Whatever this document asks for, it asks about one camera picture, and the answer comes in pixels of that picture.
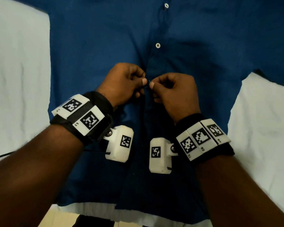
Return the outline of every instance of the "qr-like marker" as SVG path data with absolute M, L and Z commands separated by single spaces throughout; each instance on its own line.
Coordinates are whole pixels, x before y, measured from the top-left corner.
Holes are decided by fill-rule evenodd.
M 66 104 L 64 104 L 62 107 L 69 112 L 73 112 L 77 107 L 79 107 L 82 103 L 80 103 L 78 100 L 72 99 Z
M 161 157 L 161 147 L 154 146 L 151 148 L 151 157 L 152 158 L 160 158 Z
M 210 140 L 209 134 L 204 130 L 204 128 L 201 128 L 197 130 L 195 133 L 191 134 L 192 137 L 195 139 L 198 145 L 201 145 L 205 143 L 206 141 Z
M 99 122 L 99 119 L 89 111 L 80 121 L 90 130 Z
M 194 144 L 190 137 L 187 137 L 180 143 L 187 154 L 197 148 L 197 146 Z
M 131 141 L 131 137 L 122 135 L 120 146 L 124 146 L 124 147 L 129 148 L 130 141 Z
M 223 135 L 223 132 L 219 129 L 219 127 L 217 125 L 212 124 L 212 125 L 209 125 L 207 127 L 215 137 Z

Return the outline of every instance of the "white tile floor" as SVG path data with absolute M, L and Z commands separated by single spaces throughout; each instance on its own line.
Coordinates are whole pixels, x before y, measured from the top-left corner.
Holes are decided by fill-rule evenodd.
M 49 210 L 39 227 L 72 227 L 78 214 Z M 114 227 L 141 227 L 135 223 L 116 222 Z

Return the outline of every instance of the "black wrist strap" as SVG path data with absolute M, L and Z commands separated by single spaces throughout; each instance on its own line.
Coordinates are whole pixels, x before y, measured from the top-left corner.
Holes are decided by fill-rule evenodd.
M 62 118 L 60 115 L 55 115 L 55 117 L 50 121 L 50 124 L 60 124 L 64 126 L 65 129 L 75 135 L 83 143 L 83 145 L 86 146 L 93 141 L 100 141 L 103 136 L 110 130 L 110 127 L 112 127 L 113 125 L 111 117 L 111 114 L 113 113 L 113 107 L 111 103 L 99 92 L 91 91 L 85 93 L 83 96 L 88 98 L 90 101 L 80 108 L 80 115 L 90 110 L 94 105 L 96 105 L 105 115 L 105 118 L 103 118 L 86 136 L 83 136 L 73 126 L 73 123 L 80 118 L 80 115 L 77 113 L 70 115 L 67 119 Z
M 176 125 L 176 136 L 178 136 L 183 131 L 185 131 L 189 127 L 193 126 L 197 122 L 200 122 L 201 120 L 205 120 L 205 119 L 206 119 L 205 116 L 203 116 L 200 113 L 192 114 L 192 115 L 189 115 L 189 116 L 183 118 Z M 175 147 L 178 151 L 179 156 L 182 157 L 184 160 L 188 161 L 192 166 L 196 166 L 197 164 L 205 162 L 205 161 L 212 159 L 212 158 L 214 158 L 218 155 L 234 155 L 235 154 L 231 145 L 229 143 L 224 143 L 222 145 L 218 145 L 217 147 L 209 150 L 206 153 L 203 153 L 198 158 L 196 158 L 192 161 L 189 161 L 189 159 L 185 155 L 185 153 L 184 153 L 183 149 L 181 148 L 181 146 L 179 145 L 179 143 L 177 141 L 175 141 L 174 143 L 175 143 Z

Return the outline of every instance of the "wristband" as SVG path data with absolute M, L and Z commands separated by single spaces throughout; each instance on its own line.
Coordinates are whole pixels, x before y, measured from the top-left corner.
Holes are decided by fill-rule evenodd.
M 100 141 L 113 125 L 113 107 L 99 92 L 74 95 L 52 111 L 51 124 L 60 124 L 85 146 Z
M 218 155 L 234 155 L 229 144 L 231 140 L 212 120 L 202 114 L 193 114 L 176 125 L 179 155 L 185 155 L 192 165 L 209 160 Z

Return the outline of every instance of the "bed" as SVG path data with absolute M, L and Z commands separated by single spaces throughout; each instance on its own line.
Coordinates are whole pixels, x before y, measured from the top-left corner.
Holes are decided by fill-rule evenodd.
M 49 29 L 46 13 L 0 0 L 0 156 L 49 125 Z M 235 157 L 284 211 L 284 86 L 255 73 L 243 80 L 228 136 Z M 113 204 L 75 203 L 58 209 L 147 226 L 183 226 L 139 211 L 115 210 Z M 193 226 L 211 223 L 205 220 Z

